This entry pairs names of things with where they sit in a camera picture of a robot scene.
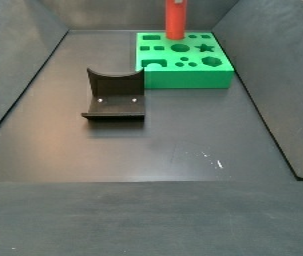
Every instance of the star-shaped hole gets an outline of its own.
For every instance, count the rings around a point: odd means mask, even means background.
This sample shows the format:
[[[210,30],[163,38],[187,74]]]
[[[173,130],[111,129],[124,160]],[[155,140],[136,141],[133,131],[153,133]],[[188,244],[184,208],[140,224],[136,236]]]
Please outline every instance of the star-shaped hole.
[[[206,44],[202,44],[200,46],[195,46],[196,48],[199,48],[200,52],[214,52],[212,48],[214,46],[208,46]]]

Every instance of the black plastic part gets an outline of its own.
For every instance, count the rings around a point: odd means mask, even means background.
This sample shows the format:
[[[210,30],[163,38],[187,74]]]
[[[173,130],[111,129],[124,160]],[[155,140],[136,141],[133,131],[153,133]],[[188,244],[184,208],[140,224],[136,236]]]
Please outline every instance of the black plastic part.
[[[144,69],[124,76],[107,76],[87,69],[92,102],[87,119],[144,118]]]

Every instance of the cutout hole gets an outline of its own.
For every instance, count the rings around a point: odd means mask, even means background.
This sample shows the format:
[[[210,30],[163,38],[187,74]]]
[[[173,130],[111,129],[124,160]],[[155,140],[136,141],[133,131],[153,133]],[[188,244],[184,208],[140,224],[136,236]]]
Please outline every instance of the cutout hole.
[[[147,67],[149,64],[159,64],[161,67],[167,67],[167,60],[157,59],[157,60],[141,60],[141,67]]]
[[[147,36],[143,36],[143,40],[160,40],[160,36],[147,35]]]
[[[164,51],[164,46],[155,46],[153,49],[155,49],[156,51]]]
[[[211,67],[218,67],[219,65],[222,65],[222,61],[218,58],[214,57],[206,57],[202,59],[202,63],[207,66]]]
[[[140,51],[148,51],[149,47],[148,46],[140,46]]]
[[[173,44],[171,46],[171,50],[175,52],[187,52],[189,50],[189,47],[184,44]]]

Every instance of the gray floor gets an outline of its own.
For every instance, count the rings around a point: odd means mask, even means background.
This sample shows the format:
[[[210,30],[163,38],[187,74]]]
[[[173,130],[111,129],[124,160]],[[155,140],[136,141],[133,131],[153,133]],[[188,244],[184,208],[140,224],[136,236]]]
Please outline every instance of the gray floor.
[[[303,184],[0,183],[0,255],[302,256]]]
[[[0,255],[303,255],[303,182],[236,78],[147,91],[144,124],[80,117],[132,38],[71,33],[0,126]]]
[[[91,122],[85,68],[133,71],[135,32],[72,32],[0,127],[0,181],[292,181],[240,81],[147,90],[144,122]]]

